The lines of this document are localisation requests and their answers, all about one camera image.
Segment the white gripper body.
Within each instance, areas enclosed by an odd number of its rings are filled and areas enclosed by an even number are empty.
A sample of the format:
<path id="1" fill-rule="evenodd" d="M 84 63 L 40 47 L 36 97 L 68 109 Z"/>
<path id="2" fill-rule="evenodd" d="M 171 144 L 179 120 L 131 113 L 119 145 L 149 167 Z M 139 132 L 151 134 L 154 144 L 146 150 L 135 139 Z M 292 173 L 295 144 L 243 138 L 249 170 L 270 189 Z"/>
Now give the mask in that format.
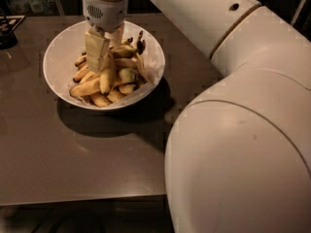
<path id="1" fill-rule="evenodd" d="M 83 13 L 91 26 L 113 32 L 124 21 L 127 0 L 83 0 Z"/>

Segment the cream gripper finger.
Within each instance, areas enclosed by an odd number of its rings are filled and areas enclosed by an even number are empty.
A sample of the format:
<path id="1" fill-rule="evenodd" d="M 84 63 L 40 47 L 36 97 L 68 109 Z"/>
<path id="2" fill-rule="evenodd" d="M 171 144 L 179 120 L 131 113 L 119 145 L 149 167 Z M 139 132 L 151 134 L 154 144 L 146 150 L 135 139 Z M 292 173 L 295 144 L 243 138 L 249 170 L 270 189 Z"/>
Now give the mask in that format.
<path id="1" fill-rule="evenodd" d="M 103 33 L 90 28 L 85 33 L 86 63 L 93 72 L 99 72 L 107 54 L 110 40 Z"/>
<path id="2" fill-rule="evenodd" d="M 116 48 L 121 45 L 123 29 L 124 24 L 120 25 L 115 31 L 106 33 L 106 38 L 110 40 L 111 47 Z"/>

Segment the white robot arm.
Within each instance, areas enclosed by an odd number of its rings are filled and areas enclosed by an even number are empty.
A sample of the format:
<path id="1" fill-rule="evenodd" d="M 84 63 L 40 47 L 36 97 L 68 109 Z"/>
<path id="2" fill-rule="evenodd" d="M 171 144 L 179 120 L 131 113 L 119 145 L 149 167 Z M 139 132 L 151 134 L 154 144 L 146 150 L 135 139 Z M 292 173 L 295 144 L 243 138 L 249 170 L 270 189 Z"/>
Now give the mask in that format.
<path id="1" fill-rule="evenodd" d="M 120 0 L 84 1 L 117 26 Z M 175 233 L 311 233 L 309 41 L 257 0 L 151 1 L 222 74 L 168 137 Z"/>

